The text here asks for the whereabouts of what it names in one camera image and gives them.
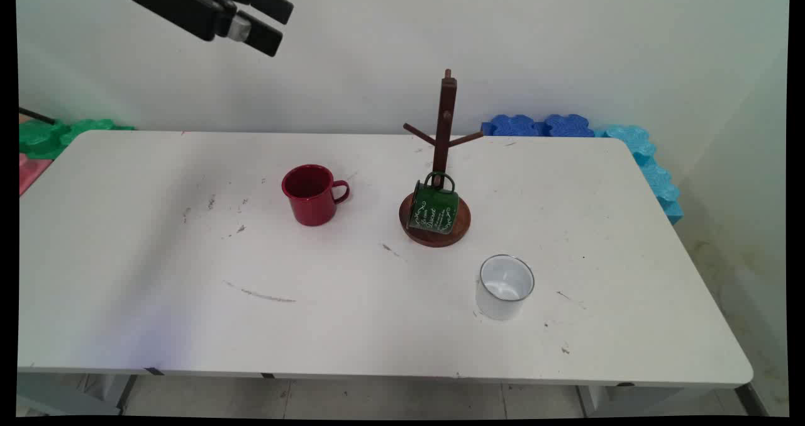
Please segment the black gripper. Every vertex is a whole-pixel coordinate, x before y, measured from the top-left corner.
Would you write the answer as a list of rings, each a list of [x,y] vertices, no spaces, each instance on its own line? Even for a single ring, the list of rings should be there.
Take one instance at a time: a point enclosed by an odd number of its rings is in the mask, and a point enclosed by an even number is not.
[[[239,4],[248,5],[286,25],[294,9],[288,0],[132,0],[173,25],[209,42],[226,36],[245,43],[270,58],[276,56],[284,34],[256,17],[238,11]]]

